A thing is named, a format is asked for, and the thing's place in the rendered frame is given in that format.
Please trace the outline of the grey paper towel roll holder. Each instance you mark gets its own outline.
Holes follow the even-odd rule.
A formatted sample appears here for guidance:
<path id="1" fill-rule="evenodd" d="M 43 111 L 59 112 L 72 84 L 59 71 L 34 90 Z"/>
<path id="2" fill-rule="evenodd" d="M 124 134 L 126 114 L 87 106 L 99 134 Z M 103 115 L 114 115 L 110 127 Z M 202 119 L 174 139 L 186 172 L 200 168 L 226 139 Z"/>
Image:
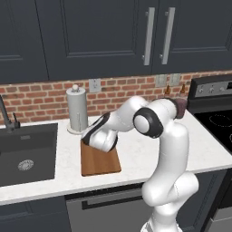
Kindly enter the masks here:
<path id="1" fill-rule="evenodd" d="M 88 127 L 86 91 L 74 84 L 66 95 L 70 119 L 67 130 L 72 134 L 81 134 Z"/>

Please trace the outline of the black kitchen sink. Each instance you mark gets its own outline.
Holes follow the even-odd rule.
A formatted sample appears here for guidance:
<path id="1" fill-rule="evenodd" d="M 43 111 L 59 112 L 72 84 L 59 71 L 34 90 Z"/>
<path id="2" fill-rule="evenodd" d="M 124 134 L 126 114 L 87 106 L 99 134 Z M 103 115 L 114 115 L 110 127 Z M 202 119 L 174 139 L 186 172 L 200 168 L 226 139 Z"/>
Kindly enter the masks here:
<path id="1" fill-rule="evenodd" d="M 0 187 L 54 179 L 58 124 L 0 130 Z"/>

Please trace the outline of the black stove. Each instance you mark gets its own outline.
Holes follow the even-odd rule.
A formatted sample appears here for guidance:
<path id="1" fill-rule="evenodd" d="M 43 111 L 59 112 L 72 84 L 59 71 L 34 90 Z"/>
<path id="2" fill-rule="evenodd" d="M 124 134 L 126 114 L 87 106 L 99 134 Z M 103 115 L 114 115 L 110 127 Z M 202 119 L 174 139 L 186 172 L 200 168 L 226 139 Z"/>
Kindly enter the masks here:
<path id="1" fill-rule="evenodd" d="M 232 157 L 232 74 L 193 79 L 188 94 L 188 111 L 214 136 Z M 207 232 L 232 232 L 232 168 L 209 211 Z"/>

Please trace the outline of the grey dishwasher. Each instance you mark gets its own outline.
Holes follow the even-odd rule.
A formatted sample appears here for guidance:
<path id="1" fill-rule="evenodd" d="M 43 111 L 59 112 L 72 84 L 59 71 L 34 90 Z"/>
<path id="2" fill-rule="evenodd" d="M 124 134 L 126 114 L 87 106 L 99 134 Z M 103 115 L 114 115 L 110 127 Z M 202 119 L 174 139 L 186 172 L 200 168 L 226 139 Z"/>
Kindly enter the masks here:
<path id="1" fill-rule="evenodd" d="M 70 194 L 65 197 L 72 232 L 140 232 L 152 208 L 137 200 L 100 208 L 82 209 L 82 202 L 100 203 L 141 196 L 142 184 L 118 186 Z"/>

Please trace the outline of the dark grey tap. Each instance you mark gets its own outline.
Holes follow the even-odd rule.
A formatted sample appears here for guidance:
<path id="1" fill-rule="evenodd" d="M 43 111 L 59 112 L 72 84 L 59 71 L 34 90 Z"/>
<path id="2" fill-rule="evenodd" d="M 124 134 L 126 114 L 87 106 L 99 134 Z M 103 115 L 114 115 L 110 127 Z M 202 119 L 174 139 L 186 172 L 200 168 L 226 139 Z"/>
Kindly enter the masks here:
<path id="1" fill-rule="evenodd" d="M 1 94 L 0 94 L 0 110 L 3 114 L 4 124 L 8 133 L 11 133 L 13 130 L 20 128 L 21 124 L 20 121 L 16 118 L 15 113 L 13 113 L 14 122 L 11 122 L 11 120 L 9 119 Z"/>

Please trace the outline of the wooden cutting board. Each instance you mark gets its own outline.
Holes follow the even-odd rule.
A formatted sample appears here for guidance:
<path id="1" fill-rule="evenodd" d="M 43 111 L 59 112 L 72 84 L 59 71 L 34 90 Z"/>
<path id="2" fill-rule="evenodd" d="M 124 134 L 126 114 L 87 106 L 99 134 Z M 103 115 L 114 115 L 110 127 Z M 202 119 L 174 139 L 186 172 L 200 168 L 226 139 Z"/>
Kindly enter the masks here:
<path id="1" fill-rule="evenodd" d="M 121 172 L 116 149 L 109 152 L 97 150 L 81 141 L 81 165 L 84 177 Z"/>

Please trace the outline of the dark grey cupboard door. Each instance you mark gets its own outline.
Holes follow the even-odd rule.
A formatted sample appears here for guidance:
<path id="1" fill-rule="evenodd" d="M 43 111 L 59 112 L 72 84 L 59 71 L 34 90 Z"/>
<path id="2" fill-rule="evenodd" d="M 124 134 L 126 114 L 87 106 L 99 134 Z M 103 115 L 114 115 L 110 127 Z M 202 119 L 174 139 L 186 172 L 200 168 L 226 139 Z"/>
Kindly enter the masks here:
<path id="1" fill-rule="evenodd" d="M 146 12 L 159 0 L 35 0 L 51 81 L 146 75 Z"/>
<path id="2" fill-rule="evenodd" d="M 161 63 L 170 7 L 175 18 L 168 63 Z M 232 0 L 159 0 L 152 72 L 232 70 Z"/>
<path id="3" fill-rule="evenodd" d="M 35 0 L 0 0 L 0 84 L 47 80 Z"/>

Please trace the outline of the grey wall socket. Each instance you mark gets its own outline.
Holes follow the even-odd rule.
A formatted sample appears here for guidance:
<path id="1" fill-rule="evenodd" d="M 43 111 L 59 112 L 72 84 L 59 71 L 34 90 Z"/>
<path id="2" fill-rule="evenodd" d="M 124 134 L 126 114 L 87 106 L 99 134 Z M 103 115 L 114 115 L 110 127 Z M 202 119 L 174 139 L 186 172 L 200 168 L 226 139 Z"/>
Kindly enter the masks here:
<path id="1" fill-rule="evenodd" d="M 100 79 L 89 80 L 89 92 L 100 92 L 102 90 Z"/>
<path id="2" fill-rule="evenodd" d="M 179 86 L 180 74 L 172 73 L 169 77 L 169 86 Z"/>
<path id="3" fill-rule="evenodd" d="M 167 74 L 158 74 L 155 76 L 155 85 L 157 88 L 165 87 L 167 84 Z"/>

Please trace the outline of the dark red sponge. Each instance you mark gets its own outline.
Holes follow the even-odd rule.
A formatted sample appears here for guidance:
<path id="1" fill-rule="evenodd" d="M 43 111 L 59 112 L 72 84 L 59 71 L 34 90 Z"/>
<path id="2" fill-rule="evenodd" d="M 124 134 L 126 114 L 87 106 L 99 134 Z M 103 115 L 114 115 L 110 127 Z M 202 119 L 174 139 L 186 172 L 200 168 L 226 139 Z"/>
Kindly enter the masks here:
<path id="1" fill-rule="evenodd" d="M 176 99 L 176 103 L 178 105 L 177 118 L 182 119 L 184 117 L 185 110 L 187 109 L 188 102 L 185 99 Z"/>

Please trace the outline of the dark grey base cupboard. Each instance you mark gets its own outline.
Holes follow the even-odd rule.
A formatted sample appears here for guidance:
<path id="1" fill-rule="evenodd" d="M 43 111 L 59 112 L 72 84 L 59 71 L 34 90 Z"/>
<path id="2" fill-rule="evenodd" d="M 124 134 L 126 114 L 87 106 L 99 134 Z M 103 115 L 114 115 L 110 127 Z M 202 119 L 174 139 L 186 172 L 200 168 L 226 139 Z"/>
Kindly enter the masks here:
<path id="1" fill-rule="evenodd" d="M 72 232 L 64 197 L 0 206 L 0 232 Z"/>
<path id="2" fill-rule="evenodd" d="M 198 173 L 199 189 L 179 210 L 177 222 L 183 232 L 200 232 L 227 171 Z"/>

